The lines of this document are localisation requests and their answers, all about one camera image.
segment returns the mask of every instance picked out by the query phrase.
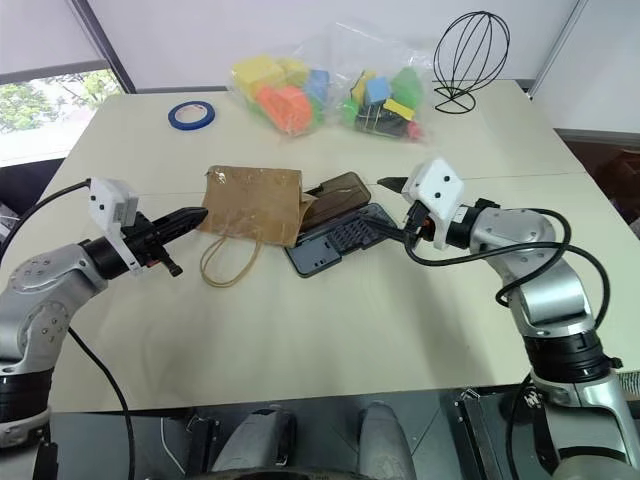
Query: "beige table surface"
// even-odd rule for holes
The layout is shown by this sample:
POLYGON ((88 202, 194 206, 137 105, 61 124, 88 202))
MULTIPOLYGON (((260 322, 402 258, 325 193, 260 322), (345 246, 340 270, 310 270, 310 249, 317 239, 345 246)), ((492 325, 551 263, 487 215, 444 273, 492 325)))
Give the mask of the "beige table surface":
MULTIPOLYGON (((251 123, 221 94, 210 97, 218 106, 220 124, 214 123, 209 133, 217 135, 215 129, 225 118, 228 122, 234 118, 235 128, 224 127, 227 136, 217 141, 201 135, 206 129, 177 132, 187 136, 185 140, 166 127, 164 116, 166 106, 186 98, 203 96, 110 100, 50 189, 91 175, 124 178, 142 194, 140 209, 155 218, 181 206, 198 205, 204 190, 202 174, 209 164, 293 167, 295 160, 308 186, 347 170, 373 183, 380 176, 407 174, 413 164, 446 152, 468 179, 467 201, 482 196, 504 207, 553 208, 567 216, 574 229, 573 243, 598 256, 611 276, 611 310, 601 329, 606 351, 621 356, 627 369, 640 368, 640 354, 629 341, 640 333, 634 314, 634 278, 640 271, 637 239, 510 83, 498 83, 480 96, 482 110, 474 116, 436 117, 433 131, 442 129, 441 134, 434 133, 438 149, 334 129, 282 140, 251 123), (505 96, 513 97, 517 115, 500 103, 505 96), (122 111, 136 108, 141 122, 162 113, 155 136, 146 131, 136 140, 135 133, 123 129, 120 119, 127 115, 122 111), (489 132, 487 125, 498 123, 494 114, 511 118, 504 127, 508 139, 489 132), (514 125, 516 117, 523 131, 514 125), (441 126, 447 123, 459 129, 460 136, 476 138, 479 146, 456 143, 447 136, 450 128, 441 126), (476 131, 480 128, 485 128, 484 134, 476 131), (249 138, 242 132, 251 132, 249 138), (335 142, 320 142, 316 137, 321 136, 335 142), (174 141, 182 148, 172 147, 168 138, 177 138, 174 141), (313 150, 316 147, 324 155, 313 150), (504 149, 515 149, 520 160, 509 163, 504 149), (180 157, 170 161, 178 152, 180 157), (251 152, 270 160, 247 161, 251 152), (542 159, 537 164, 536 157, 542 159), (500 174, 501 163, 508 166, 508 175, 500 174)), ((379 186, 371 191, 373 201, 397 222, 403 220, 408 204, 379 186)), ((0 280, 32 254, 96 235, 86 213, 86 193, 74 193, 25 226, 9 251, 0 280)), ((219 290, 202 282, 197 267, 211 240, 194 232, 169 245, 185 269, 181 277, 171 278, 162 267, 141 278, 121 277, 74 317, 74 327, 112 369, 132 408, 511 383, 528 369, 509 312, 493 301, 499 279, 484 262, 428 269, 413 264, 400 244, 386 241, 349 255, 322 274, 301 279, 282 249, 267 247, 247 278, 219 290)), ((231 242, 214 269, 221 276, 232 275, 251 249, 250 242, 231 242)), ((419 253, 436 258, 461 252, 441 253, 424 245, 419 253)), ((597 308, 601 291, 596 273, 580 259, 570 261, 583 275, 597 308)), ((70 340, 56 368, 51 403, 58 411, 118 408, 102 375, 70 340)))

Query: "wire hat stand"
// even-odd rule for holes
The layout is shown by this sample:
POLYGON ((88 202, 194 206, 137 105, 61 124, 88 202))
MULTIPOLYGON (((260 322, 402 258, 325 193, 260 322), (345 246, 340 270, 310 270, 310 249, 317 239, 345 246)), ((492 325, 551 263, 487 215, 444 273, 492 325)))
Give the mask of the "wire hat stand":
POLYGON ((445 98, 435 109, 451 114, 473 110, 476 99, 471 92, 486 87, 500 74, 507 63, 510 43, 509 27, 498 15, 479 11, 456 18, 433 55, 434 73, 440 84, 435 91, 445 98), (453 61, 443 68, 440 56, 449 49, 453 61))

